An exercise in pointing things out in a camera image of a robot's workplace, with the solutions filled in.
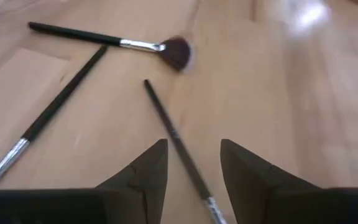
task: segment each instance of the dark bristles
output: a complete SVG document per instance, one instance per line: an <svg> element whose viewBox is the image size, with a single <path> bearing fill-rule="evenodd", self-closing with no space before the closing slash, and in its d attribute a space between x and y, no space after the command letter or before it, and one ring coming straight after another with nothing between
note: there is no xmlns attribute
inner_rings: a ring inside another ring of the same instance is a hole
<svg viewBox="0 0 358 224"><path fill-rule="evenodd" d="M157 52L158 55L175 70L184 70L191 58L189 43L182 37L172 37L162 44L165 44L165 50Z"/></svg>

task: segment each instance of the makeup brush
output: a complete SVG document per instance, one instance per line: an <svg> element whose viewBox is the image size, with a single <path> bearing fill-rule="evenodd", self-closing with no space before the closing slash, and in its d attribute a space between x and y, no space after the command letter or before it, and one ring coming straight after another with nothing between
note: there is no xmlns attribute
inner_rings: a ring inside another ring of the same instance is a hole
<svg viewBox="0 0 358 224"><path fill-rule="evenodd" d="M5 158L0 162L0 178L13 165L13 163L18 160L19 156L24 152L27 146L29 146L30 142L36 139L43 128L59 110L61 105L64 104L71 93L73 93L75 88L81 83L82 79L84 79L84 77L94 67L96 62L99 61L104 53L106 53L106 51L107 46L102 46L25 131L20 140L13 146Z"/></svg>
<svg viewBox="0 0 358 224"><path fill-rule="evenodd" d="M160 44L151 44L141 41L127 40L120 37L112 37L104 34L69 29L64 27L29 22L29 27L44 34L52 34L71 39L85 40L97 44L112 45L116 47L127 47L138 50L155 52L162 60L178 72L183 71L191 61L191 47L188 41L176 36L165 40Z"/></svg>
<svg viewBox="0 0 358 224"><path fill-rule="evenodd" d="M157 94L154 92L152 84L148 80L144 80L144 86L149 94L150 99L152 100L155 109L157 110L158 115L160 116L162 123L165 126L165 129L168 131L169 136L172 139L173 145L177 149L179 157L182 163L185 165L186 171L190 176L190 179L198 191L198 195L204 201L206 207L212 215L212 218L216 224L226 224L226 221L216 204L214 197L211 192L208 190L207 185L205 184L201 174L198 172L198 169L189 155L189 152L181 140L178 131L172 124L171 119L169 118L168 113L165 111L160 100L158 99Z"/></svg>

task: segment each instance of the black brush handle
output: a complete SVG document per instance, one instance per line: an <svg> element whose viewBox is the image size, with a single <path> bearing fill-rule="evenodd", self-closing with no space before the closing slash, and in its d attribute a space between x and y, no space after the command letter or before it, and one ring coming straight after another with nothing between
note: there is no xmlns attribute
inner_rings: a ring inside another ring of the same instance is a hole
<svg viewBox="0 0 358 224"><path fill-rule="evenodd" d="M62 104L73 93L75 88L81 83L82 79L88 74L98 60L106 53L107 46L102 46L84 65L84 67L74 76L74 78L64 87L56 98L44 109L40 116L31 124L31 126L22 135L22 138L33 141L42 131L45 125L53 118Z"/></svg>
<svg viewBox="0 0 358 224"><path fill-rule="evenodd" d="M185 165L186 171L190 176L191 181L195 185L201 199L207 200L208 198L212 197L211 192L208 190L203 178L201 177L198 169L190 157L186 146L184 145L183 141L180 139L178 132L176 131L175 127L173 126L171 119L169 118L167 112L165 111L164 107L162 106L160 100L158 99L157 94L155 94L154 89L151 83L148 80L144 80L144 85L146 87L147 93L149 94L158 114L162 122L165 125L165 128L170 135L175 148L178 151L180 159Z"/></svg>
<svg viewBox="0 0 358 224"><path fill-rule="evenodd" d="M116 47L119 47L119 43L121 41L121 38L119 37L112 37L109 35L96 34L82 30L41 24L38 22L29 22L29 27L35 31L42 32L44 34L52 34L61 37L68 37L71 39L85 40L97 44L112 45Z"/></svg>

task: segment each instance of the wooden surface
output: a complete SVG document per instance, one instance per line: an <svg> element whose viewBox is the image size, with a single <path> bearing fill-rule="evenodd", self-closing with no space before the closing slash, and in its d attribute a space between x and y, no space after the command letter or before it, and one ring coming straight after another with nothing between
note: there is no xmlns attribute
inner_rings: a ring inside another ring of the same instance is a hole
<svg viewBox="0 0 358 224"><path fill-rule="evenodd" d="M149 42L189 38L179 75L110 48L0 189L94 187L167 134L149 78L229 223L229 138L321 187L358 186L358 5L346 0L0 0L0 160L99 46L36 34L44 22ZM170 145L162 223L210 223Z"/></svg>

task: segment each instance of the metal ferrule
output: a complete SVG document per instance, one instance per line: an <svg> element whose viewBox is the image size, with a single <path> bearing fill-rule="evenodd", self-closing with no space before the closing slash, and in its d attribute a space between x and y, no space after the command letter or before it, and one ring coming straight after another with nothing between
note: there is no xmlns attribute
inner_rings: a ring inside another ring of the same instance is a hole
<svg viewBox="0 0 358 224"><path fill-rule="evenodd" d="M20 138L20 140L13 146L13 148L8 152L5 158L0 162L0 178L22 154L22 152L24 152L24 150L29 144L29 140L25 138Z"/></svg>
<svg viewBox="0 0 358 224"><path fill-rule="evenodd" d="M224 219L218 205L215 202L214 197L209 197L205 200L205 204L208 207L209 212L211 212L214 222L216 224L227 224Z"/></svg>
<svg viewBox="0 0 358 224"><path fill-rule="evenodd" d="M165 44L151 44L141 41L121 39L119 42L120 47L127 47L137 50L146 50L149 52L159 52L165 50Z"/></svg>

